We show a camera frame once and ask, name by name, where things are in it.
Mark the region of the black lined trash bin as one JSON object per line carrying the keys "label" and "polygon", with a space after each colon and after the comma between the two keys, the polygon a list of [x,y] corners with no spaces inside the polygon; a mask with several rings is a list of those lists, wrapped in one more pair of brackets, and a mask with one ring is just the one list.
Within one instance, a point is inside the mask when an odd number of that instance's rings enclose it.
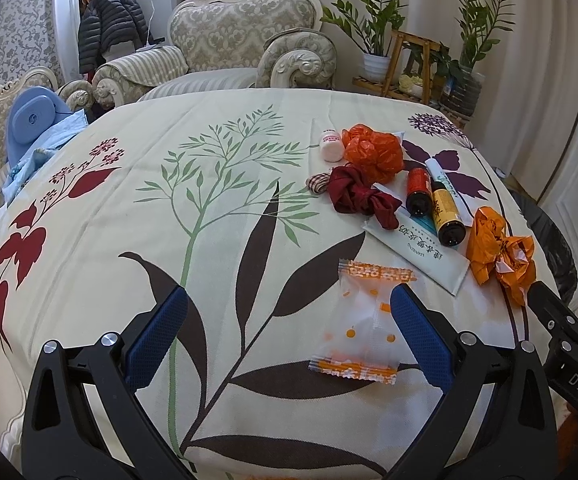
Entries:
{"label": "black lined trash bin", "polygon": [[539,242],[559,297],[568,307],[578,286],[578,270],[566,238],[551,217],[529,197],[514,190],[510,190],[510,194]]}

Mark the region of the yellow drink bottle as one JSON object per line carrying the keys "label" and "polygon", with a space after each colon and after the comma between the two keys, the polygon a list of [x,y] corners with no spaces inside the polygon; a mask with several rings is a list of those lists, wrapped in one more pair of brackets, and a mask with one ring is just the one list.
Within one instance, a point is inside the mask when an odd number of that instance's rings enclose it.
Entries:
{"label": "yellow drink bottle", "polygon": [[458,246],[467,234],[466,226],[455,205],[452,194],[443,183],[431,181],[432,219],[440,243],[443,246]]}

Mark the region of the red drink bottle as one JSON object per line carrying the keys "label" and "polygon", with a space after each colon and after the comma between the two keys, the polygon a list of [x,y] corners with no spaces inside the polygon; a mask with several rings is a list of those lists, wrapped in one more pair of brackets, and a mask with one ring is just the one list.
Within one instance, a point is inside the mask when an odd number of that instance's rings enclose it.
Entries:
{"label": "red drink bottle", "polygon": [[405,206],[412,217],[420,218],[431,214],[434,202],[430,177],[425,168],[408,171]]}

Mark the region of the clear orange candy wrapper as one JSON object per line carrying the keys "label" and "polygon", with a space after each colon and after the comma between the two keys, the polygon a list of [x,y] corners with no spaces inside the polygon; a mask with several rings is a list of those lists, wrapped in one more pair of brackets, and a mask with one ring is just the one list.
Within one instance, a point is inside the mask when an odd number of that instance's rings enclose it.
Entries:
{"label": "clear orange candy wrapper", "polygon": [[309,370],[344,379],[393,385],[411,355],[391,313],[391,292],[414,282],[414,271],[354,260],[338,266],[339,295]]}

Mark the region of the white green tube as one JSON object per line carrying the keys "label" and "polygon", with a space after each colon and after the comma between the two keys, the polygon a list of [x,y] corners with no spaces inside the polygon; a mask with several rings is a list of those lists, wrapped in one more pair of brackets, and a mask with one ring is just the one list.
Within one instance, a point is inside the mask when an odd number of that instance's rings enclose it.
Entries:
{"label": "white green tube", "polygon": [[472,226],[472,221],[474,221],[474,216],[464,201],[464,198],[457,192],[457,189],[454,188],[449,175],[442,169],[438,160],[433,157],[429,157],[425,160],[425,166],[429,171],[431,179],[434,180],[434,182],[442,183],[446,188],[446,191],[452,195],[457,211],[460,214],[460,220],[462,220],[465,226],[470,228]]}

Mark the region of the orange plastic bag ball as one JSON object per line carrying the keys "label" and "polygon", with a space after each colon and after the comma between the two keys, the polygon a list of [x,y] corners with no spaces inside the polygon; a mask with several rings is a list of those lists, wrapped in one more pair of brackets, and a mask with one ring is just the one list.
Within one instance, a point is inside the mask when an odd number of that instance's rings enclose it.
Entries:
{"label": "orange plastic bag ball", "polygon": [[342,130],[341,140],[344,159],[359,170],[367,185],[388,184],[404,170],[403,148],[395,134],[356,124]]}

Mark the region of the dark red scrunchie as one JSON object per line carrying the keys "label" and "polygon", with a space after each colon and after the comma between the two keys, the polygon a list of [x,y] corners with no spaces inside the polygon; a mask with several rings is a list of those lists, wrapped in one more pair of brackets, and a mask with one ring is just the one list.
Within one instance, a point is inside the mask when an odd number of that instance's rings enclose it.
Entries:
{"label": "dark red scrunchie", "polygon": [[375,217],[388,231],[399,226],[396,211],[402,202],[392,195],[367,185],[362,174],[351,165],[331,170],[327,192],[335,211],[340,214],[364,214]]}

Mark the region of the checkered twine bundle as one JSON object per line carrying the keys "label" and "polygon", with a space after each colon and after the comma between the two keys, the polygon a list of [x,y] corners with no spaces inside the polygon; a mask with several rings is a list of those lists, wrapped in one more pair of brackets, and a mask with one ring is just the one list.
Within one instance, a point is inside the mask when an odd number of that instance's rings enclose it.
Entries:
{"label": "checkered twine bundle", "polygon": [[320,174],[313,174],[305,181],[306,188],[314,195],[321,195],[327,192],[330,182],[329,172],[321,172]]}

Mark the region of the small white yogurt bottle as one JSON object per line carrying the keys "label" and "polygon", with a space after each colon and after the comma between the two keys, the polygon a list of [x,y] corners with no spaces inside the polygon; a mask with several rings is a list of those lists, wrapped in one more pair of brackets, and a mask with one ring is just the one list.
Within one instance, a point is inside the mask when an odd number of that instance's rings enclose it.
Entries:
{"label": "small white yogurt bottle", "polygon": [[344,158],[345,147],[341,134],[336,130],[324,130],[319,139],[318,147],[324,162],[340,162]]}

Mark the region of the white curtain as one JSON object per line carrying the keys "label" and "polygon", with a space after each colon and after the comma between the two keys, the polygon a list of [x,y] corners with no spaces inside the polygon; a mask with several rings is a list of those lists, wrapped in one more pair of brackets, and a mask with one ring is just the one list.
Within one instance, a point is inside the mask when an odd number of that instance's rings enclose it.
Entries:
{"label": "white curtain", "polygon": [[483,75],[466,132],[487,161],[516,176],[554,170],[578,116],[578,0],[401,2],[404,30]]}

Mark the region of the small yellow flower pot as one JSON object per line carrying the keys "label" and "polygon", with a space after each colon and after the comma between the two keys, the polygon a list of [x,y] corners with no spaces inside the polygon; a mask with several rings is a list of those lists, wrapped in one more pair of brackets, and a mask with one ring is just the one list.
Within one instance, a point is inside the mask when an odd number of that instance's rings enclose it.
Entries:
{"label": "small yellow flower pot", "polygon": [[397,81],[397,88],[408,96],[423,99],[423,78],[418,75],[401,74]]}

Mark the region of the wooden plant stand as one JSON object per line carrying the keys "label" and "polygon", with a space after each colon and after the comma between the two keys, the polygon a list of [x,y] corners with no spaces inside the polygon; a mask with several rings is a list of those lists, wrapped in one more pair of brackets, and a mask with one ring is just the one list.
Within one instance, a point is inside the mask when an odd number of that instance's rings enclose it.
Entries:
{"label": "wooden plant stand", "polygon": [[[453,56],[442,42],[416,36],[409,32],[393,32],[393,45],[389,50],[389,67],[382,82],[371,82],[364,77],[363,67],[352,84],[359,90],[383,96],[384,98],[423,104],[441,110],[453,124],[463,130],[470,118],[454,114],[441,104],[443,90],[446,88],[448,63]],[[401,74],[418,75],[423,78],[423,99],[402,93],[397,88]]]}

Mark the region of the floral cream tablecloth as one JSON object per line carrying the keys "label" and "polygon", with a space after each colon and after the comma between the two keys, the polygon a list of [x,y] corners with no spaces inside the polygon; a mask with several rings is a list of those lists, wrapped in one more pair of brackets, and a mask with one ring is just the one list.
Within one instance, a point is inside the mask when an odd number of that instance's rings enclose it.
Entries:
{"label": "floral cream tablecloth", "polygon": [[305,186],[318,142],[357,124],[436,160],[469,208],[527,221],[460,130],[423,105],[326,90],[167,96],[111,110],[0,218],[0,450],[20,448],[42,344],[92,344],[155,300],[147,264],[193,300],[138,399],[200,478],[377,479],[440,398],[403,341],[392,385],[312,372],[342,259],[402,266]]}

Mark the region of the light blue cloth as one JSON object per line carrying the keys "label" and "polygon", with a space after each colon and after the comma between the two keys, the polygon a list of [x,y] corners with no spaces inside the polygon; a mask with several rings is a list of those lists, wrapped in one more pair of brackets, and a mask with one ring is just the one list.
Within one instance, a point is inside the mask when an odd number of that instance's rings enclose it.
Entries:
{"label": "light blue cloth", "polygon": [[4,203],[9,205],[35,172],[87,126],[85,110],[78,110],[43,132],[10,168],[1,190]]}

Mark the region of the tall plant in dark pot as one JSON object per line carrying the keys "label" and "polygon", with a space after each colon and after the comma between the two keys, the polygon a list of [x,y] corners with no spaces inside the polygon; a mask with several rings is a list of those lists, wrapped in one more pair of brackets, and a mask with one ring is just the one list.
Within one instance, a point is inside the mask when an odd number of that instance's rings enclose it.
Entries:
{"label": "tall plant in dark pot", "polygon": [[515,0],[457,0],[460,55],[448,63],[441,104],[454,114],[470,118],[475,113],[483,77],[475,67],[497,46],[501,32],[515,27]]}

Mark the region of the blue massage pillow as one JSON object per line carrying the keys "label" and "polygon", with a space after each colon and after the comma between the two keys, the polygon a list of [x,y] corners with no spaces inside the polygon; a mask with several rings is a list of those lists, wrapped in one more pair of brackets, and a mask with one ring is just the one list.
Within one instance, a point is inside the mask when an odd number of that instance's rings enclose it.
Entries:
{"label": "blue massage pillow", "polygon": [[56,92],[42,86],[24,89],[13,101],[6,122],[4,146],[10,167],[50,127],[72,114]]}

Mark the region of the plant in white pot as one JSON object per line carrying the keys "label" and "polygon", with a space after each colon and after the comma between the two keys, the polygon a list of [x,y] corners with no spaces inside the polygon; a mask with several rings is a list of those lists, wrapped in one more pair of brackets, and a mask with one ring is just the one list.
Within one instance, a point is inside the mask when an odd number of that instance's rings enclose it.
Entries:
{"label": "plant in white pot", "polygon": [[389,67],[391,32],[405,22],[401,0],[336,0],[323,6],[323,23],[337,26],[363,55],[364,77],[382,82]]}

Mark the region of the black puffer jacket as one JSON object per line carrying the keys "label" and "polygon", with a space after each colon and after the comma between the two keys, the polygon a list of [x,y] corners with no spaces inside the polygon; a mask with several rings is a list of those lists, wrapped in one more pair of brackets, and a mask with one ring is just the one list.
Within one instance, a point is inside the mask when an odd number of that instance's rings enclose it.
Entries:
{"label": "black puffer jacket", "polygon": [[137,0],[88,0],[78,28],[78,70],[95,72],[103,53],[129,41],[135,49],[147,44],[148,25]]}

